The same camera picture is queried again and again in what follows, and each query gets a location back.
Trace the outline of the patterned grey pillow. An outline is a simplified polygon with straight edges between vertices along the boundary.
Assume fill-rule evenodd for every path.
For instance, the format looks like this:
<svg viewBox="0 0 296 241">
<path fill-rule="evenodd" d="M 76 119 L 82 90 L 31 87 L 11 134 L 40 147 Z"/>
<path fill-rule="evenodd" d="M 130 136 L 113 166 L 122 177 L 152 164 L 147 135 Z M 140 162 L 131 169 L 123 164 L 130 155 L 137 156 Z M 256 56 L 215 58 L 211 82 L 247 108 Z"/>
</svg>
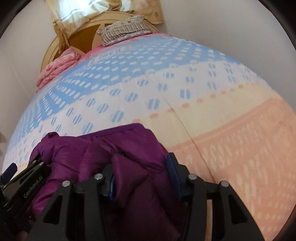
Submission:
<svg viewBox="0 0 296 241">
<path fill-rule="evenodd" d="M 152 31 L 144 22 L 144 17 L 136 15 L 108 25 L 97 33 L 101 35 L 102 45 L 107 47 L 128 39 L 149 35 Z"/>
</svg>

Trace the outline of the folded pink blanket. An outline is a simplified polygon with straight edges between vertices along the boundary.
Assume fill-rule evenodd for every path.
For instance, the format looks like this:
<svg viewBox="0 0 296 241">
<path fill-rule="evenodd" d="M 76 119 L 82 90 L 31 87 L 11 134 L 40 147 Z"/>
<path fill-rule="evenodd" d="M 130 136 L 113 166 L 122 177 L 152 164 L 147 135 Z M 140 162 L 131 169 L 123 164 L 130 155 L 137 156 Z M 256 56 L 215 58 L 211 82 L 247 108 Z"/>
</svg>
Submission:
<svg viewBox="0 0 296 241">
<path fill-rule="evenodd" d="M 75 65 L 81 55 L 72 47 L 65 50 L 58 58 L 49 63 L 39 74 L 36 81 L 38 90 L 41 90 L 45 85 L 52 81 L 63 71 Z"/>
</svg>

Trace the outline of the beige wooden headboard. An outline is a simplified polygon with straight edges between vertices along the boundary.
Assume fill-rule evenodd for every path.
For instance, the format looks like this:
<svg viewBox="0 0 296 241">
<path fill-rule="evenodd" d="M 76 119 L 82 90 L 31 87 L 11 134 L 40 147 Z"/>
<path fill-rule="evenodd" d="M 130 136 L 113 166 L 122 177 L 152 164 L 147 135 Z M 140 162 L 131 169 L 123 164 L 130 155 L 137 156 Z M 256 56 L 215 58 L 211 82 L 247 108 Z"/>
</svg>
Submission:
<svg viewBox="0 0 296 241">
<path fill-rule="evenodd" d="M 133 15 L 121 11 L 105 11 L 93 18 L 90 22 L 84 24 L 74 33 L 69 39 L 69 44 L 80 55 L 83 55 L 102 44 L 101 35 L 97 33 L 99 29 L 117 21 L 125 20 L 131 16 Z M 59 56 L 59 39 L 56 37 L 45 53 L 41 70 Z"/>
</svg>

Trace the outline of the polka dot bed quilt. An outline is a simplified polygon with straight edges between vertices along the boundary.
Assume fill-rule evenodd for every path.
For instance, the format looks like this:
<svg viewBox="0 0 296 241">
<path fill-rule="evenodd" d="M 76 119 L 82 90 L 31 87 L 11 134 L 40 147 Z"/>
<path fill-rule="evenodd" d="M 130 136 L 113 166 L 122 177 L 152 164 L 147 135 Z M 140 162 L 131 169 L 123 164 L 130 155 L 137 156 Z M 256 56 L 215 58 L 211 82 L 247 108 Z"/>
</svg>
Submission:
<svg viewBox="0 0 296 241">
<path fill-rule="evenodd" d="M 295 111 L 229 56 L 165 34 L 97 47 L 40 90 L 4 167 L 24 169 L 49 132 L 80 136 L 141 123 L 189 170 L 228 181 L 265 240 L 295 206 Z"/>
</svg>

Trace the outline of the purple puffer jacket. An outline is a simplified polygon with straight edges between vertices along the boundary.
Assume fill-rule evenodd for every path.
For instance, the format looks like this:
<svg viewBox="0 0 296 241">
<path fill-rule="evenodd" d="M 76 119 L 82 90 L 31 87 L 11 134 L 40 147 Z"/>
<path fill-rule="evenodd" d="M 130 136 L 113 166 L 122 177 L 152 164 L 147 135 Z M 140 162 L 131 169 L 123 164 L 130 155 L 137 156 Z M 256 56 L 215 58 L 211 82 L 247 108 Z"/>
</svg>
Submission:
<svg viewBox="0 0 296 241">
<path fill-rule="evenodd" d="M 41 214 L 63 181 L 86 181 L 110 164 L 117 210 L 107 232 L 113 239 L 179 240 L 185 206 L 171 189 L 167 155 L 152 131 L 139 123 L 79 137 L 48 133 L 31 153 L 52 169 L 32 200 L 32 215 Z"/>
</svg>

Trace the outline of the beige window curtain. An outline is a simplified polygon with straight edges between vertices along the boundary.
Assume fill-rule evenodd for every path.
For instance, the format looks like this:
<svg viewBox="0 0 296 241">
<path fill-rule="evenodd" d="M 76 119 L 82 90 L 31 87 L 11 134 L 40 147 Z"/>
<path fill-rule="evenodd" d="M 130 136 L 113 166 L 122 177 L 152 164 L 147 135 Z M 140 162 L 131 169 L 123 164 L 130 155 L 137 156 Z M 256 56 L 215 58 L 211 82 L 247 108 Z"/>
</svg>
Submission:
<svg viewBox="0 0 296 241">
<path fill-rule="evenodd" d="M 70 37 L 81 26 L 105 11 L 142 15 L 153 25 L 164 23 L 159 0 L 47 0 L 46 3 L 59 39 L 60 53 L 70 47 Z"/>
</svg>

